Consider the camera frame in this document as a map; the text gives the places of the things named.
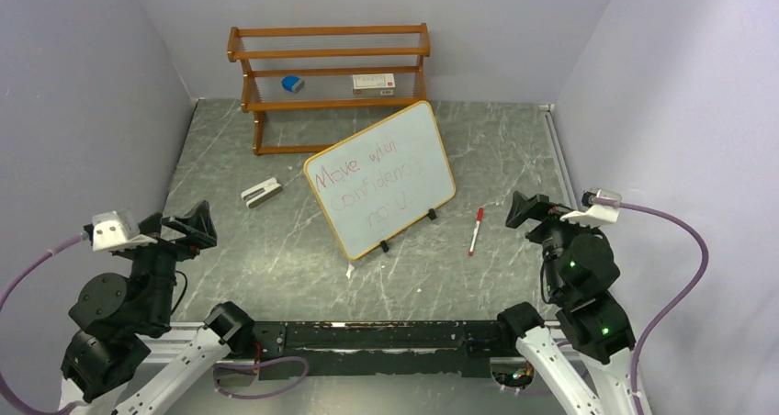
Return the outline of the white red-ended marker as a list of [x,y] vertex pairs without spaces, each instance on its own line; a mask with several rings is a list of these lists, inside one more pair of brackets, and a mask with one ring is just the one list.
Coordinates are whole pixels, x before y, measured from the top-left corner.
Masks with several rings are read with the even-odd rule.
[[480,207],[477,211],[476,219],[475,219],[475,225],[474,229],[472,231],[471,240],[469,243],[469,249],[468,249],[468,256],[472,256],[475,252],[475,248],[477,245],[479,233],[480,233],[480,226],[483,221],[484,216],[484,207]]

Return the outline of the yellow framed whiteboard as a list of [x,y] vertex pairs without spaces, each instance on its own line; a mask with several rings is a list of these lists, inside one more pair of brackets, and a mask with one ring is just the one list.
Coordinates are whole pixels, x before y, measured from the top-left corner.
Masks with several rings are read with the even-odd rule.
[[457,192],[427,101],[311,156],[303,171],[349,260],[378,248]]

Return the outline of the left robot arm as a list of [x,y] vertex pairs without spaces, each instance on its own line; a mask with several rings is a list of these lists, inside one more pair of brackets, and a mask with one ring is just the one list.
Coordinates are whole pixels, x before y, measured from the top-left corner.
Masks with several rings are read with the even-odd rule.
[[85,233],[94,252],[130,260],[131,271],[93,277],[68,311],[79,330],[62,360],[62,393],[76,398],[74,414],[159,414],[219,360],[255,347],[250,316],[230,301],[219,304],[160,375],[119,402],[151,352],[145,339],[172,329],[177,265],[215,247],[218,234],[206,200],[183,216],[97,214]]

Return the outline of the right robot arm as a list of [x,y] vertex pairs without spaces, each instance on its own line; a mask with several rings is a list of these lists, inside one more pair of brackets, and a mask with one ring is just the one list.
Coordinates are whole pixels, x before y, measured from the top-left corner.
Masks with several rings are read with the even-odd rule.
[[548,196],[514,192],[505,225],[526,233],[541,247],[542,299],[557,307],[559,328],[589,373],[582,378],[562,352],[552,330],[524,302],[498,316],[498,347],[519,353],[547,384],[568,414],[649,414],[651,408],[634,365],[636,338],[629,318],[609,289],[620,276],[611,245],[602,232],[616,223],[620,196],[604,190],[586,193],[579,211]]

